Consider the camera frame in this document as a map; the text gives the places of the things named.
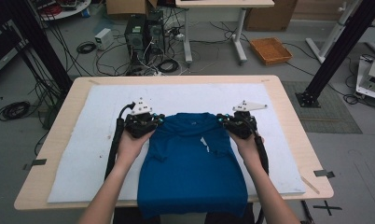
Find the black metal pole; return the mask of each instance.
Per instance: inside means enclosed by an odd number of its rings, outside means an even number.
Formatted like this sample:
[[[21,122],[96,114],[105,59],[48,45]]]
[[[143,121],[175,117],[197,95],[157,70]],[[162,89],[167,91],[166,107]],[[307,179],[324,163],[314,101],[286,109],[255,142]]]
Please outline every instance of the black metal pole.
[[[374,19],[375,0],[363,0],[307,89],[303,93],[296,93],[301,106],[317,103],[321,91]]]
[[[40,28],[27,1],[4,0],[3,2],[23,37],[28,39],[36,54],[48,69],[61,91],[60,97],[64,99],[71,89],[73,82],[66,73],[53,47],[50,45],[44,31]]]

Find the wrist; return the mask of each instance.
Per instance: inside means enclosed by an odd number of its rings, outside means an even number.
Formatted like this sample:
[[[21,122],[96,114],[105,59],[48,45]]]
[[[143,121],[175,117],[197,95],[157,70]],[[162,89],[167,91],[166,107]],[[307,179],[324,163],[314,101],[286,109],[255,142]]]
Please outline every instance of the wrist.
[[[129,172],[130,168],[132,167],[132,162],[123,160],[122,158],[118,158],[115,162],[115,166],[113,170],[121,171],[121,172]]]

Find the cardboard box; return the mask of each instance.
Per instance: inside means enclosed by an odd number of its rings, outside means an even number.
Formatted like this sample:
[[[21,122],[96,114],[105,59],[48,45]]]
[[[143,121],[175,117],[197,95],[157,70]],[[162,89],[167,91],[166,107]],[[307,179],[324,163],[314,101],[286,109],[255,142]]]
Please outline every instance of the cardboard box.
[[[158,0],[106,0],[108,15],[146,14]]]
[[[245,19],[247,31],[285,31],[298,0],[273,0],[274,7],[252,8]]]
[[[338,21],[342,15],[339,8],[345,0],[299,0],[292,19]]]

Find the blue shirt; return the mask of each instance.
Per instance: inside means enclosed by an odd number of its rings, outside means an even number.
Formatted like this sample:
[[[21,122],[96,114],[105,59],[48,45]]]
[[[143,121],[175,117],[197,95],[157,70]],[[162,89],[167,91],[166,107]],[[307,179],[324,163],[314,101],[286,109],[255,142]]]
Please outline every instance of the blue shirt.
[[[247,190],[229,135],[216,116],[166,117],[149,140],[138,186],[144,217],[229,212],[241,217]]]

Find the hand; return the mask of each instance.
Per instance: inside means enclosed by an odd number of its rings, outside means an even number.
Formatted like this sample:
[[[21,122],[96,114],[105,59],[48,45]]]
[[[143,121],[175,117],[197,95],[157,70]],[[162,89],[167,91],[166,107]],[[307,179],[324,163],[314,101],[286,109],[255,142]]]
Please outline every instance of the hand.
[[[246,160],[259,160],[259,154],[257,152],[257,144],[255,143],[255,137],[251,134],[248,138],[242,139],[234,133],[229,132],[230,137],[234,140],[237,145],[238,151],[243,158]]]
[[[121,135],[120,143],[118,144],[118,158],[116,163],[118,163],[118,161],[125,161],[131,165],[141,153],[142,146],[153,132],[155,131],[147,133],[140,138],[134,138],[128,131],[124,131]]]

